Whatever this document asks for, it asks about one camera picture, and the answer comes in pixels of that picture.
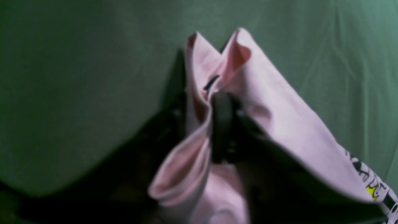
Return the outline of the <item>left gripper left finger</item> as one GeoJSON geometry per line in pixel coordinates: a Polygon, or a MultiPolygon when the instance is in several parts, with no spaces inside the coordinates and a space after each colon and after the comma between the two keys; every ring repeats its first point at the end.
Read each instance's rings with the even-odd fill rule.
{"type": "Polygon", "coordinates": [[[184,137],[185,106],[181,93],[83,178],[51,196],[24,198],[19,217],[35,224],[146,224],[157,206],[147,188],[184,137]]]}

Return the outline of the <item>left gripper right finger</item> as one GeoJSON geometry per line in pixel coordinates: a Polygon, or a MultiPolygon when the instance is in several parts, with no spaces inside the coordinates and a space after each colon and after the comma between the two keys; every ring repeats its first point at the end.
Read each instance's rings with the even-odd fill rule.
{"type": "Polygon", "coordinates": [[[228,93],[215,93],[212,160],[234,165],[253,224],[382,224],[379,206],[356,202],[324,184],[271,140],[228,93]]]}

